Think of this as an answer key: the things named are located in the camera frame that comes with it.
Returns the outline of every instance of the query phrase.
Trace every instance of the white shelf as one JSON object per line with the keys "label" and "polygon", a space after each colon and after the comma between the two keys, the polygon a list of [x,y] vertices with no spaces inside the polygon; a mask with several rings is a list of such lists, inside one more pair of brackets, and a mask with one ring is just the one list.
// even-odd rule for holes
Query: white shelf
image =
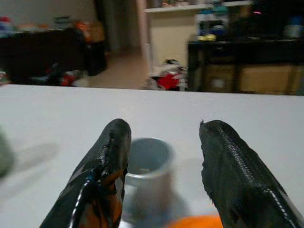
{"label": "white shelf", "polygon": [[[224,5],[227,7],[236,7],[236,6],[248,6],[251,5],[252,1],[230,1],[225,2]],[[210,7],[209,4],[200,4],[200,5],[188,5],[180,7],[164,7],[164,8],[150,8],[145,9],[145,13],[163,13],[163,12],[175,12],[175,11],[186,11],[186,10],[202,10]]]}

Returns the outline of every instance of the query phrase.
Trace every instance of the floor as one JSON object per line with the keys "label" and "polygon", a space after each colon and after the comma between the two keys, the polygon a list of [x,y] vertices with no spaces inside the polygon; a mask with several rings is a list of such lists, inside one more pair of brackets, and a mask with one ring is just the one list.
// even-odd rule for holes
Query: floor
{"label": "floor", "polygon": [[108,68],[89,77],[89,87],[139,89],[148,77],[148,67],[140,49],[107,56]]}

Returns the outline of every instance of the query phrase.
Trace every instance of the table surface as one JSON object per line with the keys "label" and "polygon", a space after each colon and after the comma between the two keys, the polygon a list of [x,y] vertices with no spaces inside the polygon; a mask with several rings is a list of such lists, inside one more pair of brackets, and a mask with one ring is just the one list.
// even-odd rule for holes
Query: table surface
{"label": "table surface", "polygon": [[173,188],[187,214],[216,211],[201,184],[201,120],[232,125],[304,214],[304,97],[141,90],[0,88],[1,126],[16,155],[0,183],[3,227],[38,227],[108,122],[132,137],[158,137],[176,151]]}

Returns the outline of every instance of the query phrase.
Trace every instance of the metal cup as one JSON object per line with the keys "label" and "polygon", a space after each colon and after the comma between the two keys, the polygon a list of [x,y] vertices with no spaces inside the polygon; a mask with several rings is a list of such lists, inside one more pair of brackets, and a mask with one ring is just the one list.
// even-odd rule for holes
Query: metal cup
{"label": "metal cup", "polygon": [[171,162],[174,150],[165,141],[139,138],[132,142],[122,219],[163,220],[171,206]]}

